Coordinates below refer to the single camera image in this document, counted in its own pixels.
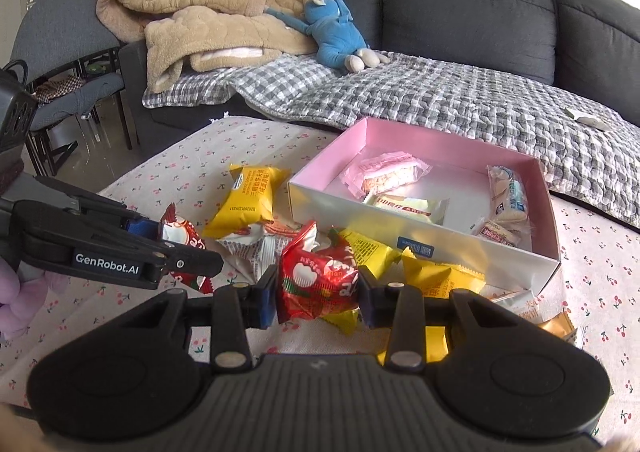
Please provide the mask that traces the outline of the gloved left hand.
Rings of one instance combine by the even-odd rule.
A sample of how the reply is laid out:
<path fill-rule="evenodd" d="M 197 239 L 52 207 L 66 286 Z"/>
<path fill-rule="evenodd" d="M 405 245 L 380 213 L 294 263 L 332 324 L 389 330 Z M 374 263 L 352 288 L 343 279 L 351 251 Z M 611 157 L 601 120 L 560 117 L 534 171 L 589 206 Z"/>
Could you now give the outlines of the gloved left hand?
<path fill-rule="evenodd" d="M 22 336 L 49 291 L 62 294 L 68 284 L 68 275 L 44 271 L 26 262 L 13 270 L 6 259 L 1 259 L 1 341 Z"/>

